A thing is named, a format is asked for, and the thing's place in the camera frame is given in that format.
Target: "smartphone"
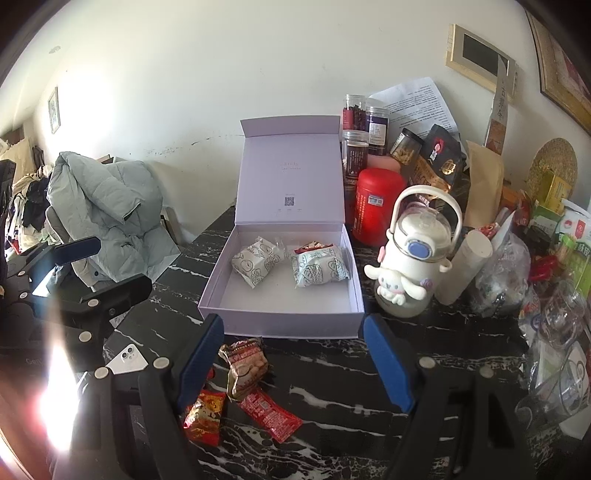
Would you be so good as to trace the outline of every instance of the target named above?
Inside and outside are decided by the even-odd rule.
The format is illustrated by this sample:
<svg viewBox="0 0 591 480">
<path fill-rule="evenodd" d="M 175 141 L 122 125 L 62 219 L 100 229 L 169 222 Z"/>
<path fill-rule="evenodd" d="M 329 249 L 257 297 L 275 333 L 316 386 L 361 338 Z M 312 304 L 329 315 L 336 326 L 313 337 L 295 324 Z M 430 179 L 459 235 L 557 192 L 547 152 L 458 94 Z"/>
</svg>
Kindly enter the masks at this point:
<svg viewBox="0 0 591 480">
<path fill-rule="evenodd" d="M 138 372 L 147 366 L 148 362 L 133 343 L 130 343 L 121 350 L 119 354 L 107 364 L 107 367 L 109 367 L 115 375 Z"/>
</svg>

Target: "lens flare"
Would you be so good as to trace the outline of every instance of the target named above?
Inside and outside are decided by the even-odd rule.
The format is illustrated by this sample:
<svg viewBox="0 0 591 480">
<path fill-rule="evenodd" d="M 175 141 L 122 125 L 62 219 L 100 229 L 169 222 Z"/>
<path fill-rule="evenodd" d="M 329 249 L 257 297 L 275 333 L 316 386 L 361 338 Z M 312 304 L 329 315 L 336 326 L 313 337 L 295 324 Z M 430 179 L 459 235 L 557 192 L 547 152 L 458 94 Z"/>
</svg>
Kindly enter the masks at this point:
<svg viewBox="0 0 591 480">
<path fill-rule="evenodd" d="M 61 452 L 70 449 L 78 402 L 74 372 L 63 344 L 57 342 L 51 350 L 47 389 L 42 395 L 40 409 L 47 437 Z"/>
</svg>

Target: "white gift box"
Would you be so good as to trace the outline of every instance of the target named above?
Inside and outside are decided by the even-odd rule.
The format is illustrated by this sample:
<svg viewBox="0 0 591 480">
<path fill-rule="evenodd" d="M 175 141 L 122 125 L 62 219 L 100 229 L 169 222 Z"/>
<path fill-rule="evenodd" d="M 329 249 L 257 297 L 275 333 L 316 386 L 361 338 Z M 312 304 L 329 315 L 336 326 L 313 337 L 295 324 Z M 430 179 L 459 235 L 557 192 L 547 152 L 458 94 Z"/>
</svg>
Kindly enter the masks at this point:
<svg viewBox="0 0 591 480">
<path fill-rule="evenodd" d="M 281 116 L 242 121 L 245 143 L 235 227 L 199 301 L 228 335 L 356 338 L 361 285 L 345 229 L 338 116 Z M 317 240 L 341 247 L 350 280 L 296 288 L 289 259 L 255 288 L 230 260 L 261 236 L 288 251 Z"/>
</svg>

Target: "woven placemat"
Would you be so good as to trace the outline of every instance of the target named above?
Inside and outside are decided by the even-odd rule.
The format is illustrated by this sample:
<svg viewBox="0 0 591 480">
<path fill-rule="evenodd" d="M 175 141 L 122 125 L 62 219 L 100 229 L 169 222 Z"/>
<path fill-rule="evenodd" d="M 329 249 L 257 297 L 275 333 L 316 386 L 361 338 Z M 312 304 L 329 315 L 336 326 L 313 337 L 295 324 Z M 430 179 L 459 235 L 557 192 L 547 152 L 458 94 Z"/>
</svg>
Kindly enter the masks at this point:
<svg viewBox="0 0 591 480">
<path fill-rule="evenodd" d="M 544 170 L 551 170 L 574 188 L 577 183 L 577 155 L 568 140 L 553 138 L 535 154 L 527 176 L 527 190 L 531 197 L 538 191 Z"/>
</svg>

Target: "bottle handle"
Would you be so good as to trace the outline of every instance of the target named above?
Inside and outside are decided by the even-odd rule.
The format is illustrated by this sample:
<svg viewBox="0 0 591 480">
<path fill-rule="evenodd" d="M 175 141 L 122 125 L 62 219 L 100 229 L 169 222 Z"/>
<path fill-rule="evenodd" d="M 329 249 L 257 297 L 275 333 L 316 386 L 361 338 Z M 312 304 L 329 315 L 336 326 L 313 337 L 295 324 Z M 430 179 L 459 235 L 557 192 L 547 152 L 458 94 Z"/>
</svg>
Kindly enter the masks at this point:
<svg viewBox="0 0 591 480">
<path fill-rule="evenodd" d="M 396 203 L 394 203 L 394 211 L 392 212 L 392 221 L 390 221 L 390 232 L 394 234 L 394 228 L 396 226 L 396 220 L 398 220 L 398 212 L 400 211 L 400 204 L 402 201 L 411 195 L 415 195 L 417 193 L 425 193 L 427 195 L 433 195 L 435 197 L 441 198 L 444 202 L 446 202 L 450 207 L 453 208 L 453 211 L 456 212 L 457 215 L 457 225 L 456 231 L 453 234 L 452 244 L 450 248 L 453 250 L 456 246 L 457 239 L 460 237 L 460 233 L 462 231 L 462 210 L 460 210 L 460 206 L 457 204 L 455 199 L 449 195 L 448 193 L 444 192 L 441 189 L 436 187 L 431 187 L 430 185 L 413 185 L 405 189 L 400 196 L 396 199 Z"/>
</svg>

